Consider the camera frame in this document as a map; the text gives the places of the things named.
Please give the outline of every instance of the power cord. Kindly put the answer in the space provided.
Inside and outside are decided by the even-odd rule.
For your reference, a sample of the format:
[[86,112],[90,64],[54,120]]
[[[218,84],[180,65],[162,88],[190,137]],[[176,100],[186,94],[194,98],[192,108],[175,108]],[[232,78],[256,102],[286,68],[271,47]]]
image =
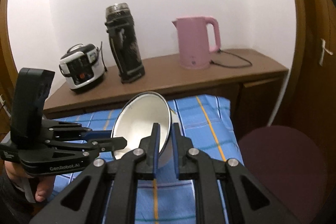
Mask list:
[[253,66],[253,64],[252,64],[251,61],[249,61],[249,60],[247,60],[247,59],[245,59],[245,58],[243,58],[243,57],[241,57],[241,56],[239,56],[237,54],[234,54],[232,52],[222,51],[220,49],[217,51],[217,53],[222,53],[222,52],[224,52],[226,54],[233,55],[233,56],[235,56],[235,57],[237,57],[237,58],[239,58],[239,59],[247,62],[248,64],[246,64],[246,65],[240,65],[240,66],[229,66],[229,65],[223,65],[223,64],[214,62],[213,60],[210,61],[210,64],[217,65],[217,66],[224,67],[224,68],[229,68],[229,69],[240,69],[240,68],[248,68],[248,67],[252,67]]
[[106,68],[105,63],[104,63],[104,58],[103,58],[103,41],[100,41],[100,50],[99,51],[101,52],[101,60],[102,60],[103,65],[104,65],[104,70],[107,71],[107,68]]

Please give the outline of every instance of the maroon stool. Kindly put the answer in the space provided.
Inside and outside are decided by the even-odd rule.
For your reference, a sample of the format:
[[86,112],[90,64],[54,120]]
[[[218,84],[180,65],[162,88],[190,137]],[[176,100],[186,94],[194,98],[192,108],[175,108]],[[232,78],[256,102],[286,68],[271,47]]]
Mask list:
[[327,181],[325,160],[302,132],[282,126],[253,130],[239,142],[246,168],[303,224],[322,207]]

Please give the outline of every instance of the human hand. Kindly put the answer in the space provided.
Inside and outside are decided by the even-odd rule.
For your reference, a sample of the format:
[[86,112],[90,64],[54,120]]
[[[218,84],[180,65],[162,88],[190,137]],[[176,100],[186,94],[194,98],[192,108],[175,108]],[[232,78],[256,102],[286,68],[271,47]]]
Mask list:
[[[8,178],[18,185],[21,184],[22,178],[33,178],[24,171],[20,164],[14,162],[5,161],[5,170]],[[39,181],[35,193],[35,200],[42,202],[53,192],[55,176],[39,177]]]

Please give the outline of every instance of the wooden door frame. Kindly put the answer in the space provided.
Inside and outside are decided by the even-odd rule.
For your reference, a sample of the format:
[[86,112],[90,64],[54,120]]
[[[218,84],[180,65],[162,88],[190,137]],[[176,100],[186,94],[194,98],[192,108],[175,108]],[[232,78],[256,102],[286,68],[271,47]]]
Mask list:
[[0,80],[7,93],[5,96],[8,104],[11,105],[18,73],[9,43],[7,2],[8,0],[0,0]]
[[290,71],[286,91],[281,101],[278,113],[276,114],[273,124],[284,123],[284,114],[293,99],[296,85],[300,76],[303,55],[305,53],[305,41],[306,41],[305,0],[295,0],[295,8],[296,8],[296,41],[295,41],[293,64]]

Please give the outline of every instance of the wooden cabinet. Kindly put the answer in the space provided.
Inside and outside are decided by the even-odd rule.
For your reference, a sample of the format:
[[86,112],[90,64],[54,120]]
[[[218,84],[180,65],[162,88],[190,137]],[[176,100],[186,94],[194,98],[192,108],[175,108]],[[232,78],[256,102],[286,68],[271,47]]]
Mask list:
[[[167,100],[209,94],[230,100],[231,120],[240,138],[267,125],[288,69],[251,49],[230,51],[253,65],[235,69],[213,65],[205,70],[187,70],[179,65],[178,55],[162,56],[143,60],[146,75],[124,85],[120,83],[117,68],[111,67],[105,80],[86,93],[75,94],[65,83],[46,101],[45,115],[53,119],[121,108],[133,96],[148,90],[160,93]],[[230,55],[216,58],[226,65],[240,65],[240,60]]]
[[283,78],[271,78],[242,84],[239,104],[232,117],[236,138],[264,127],[272,114]]

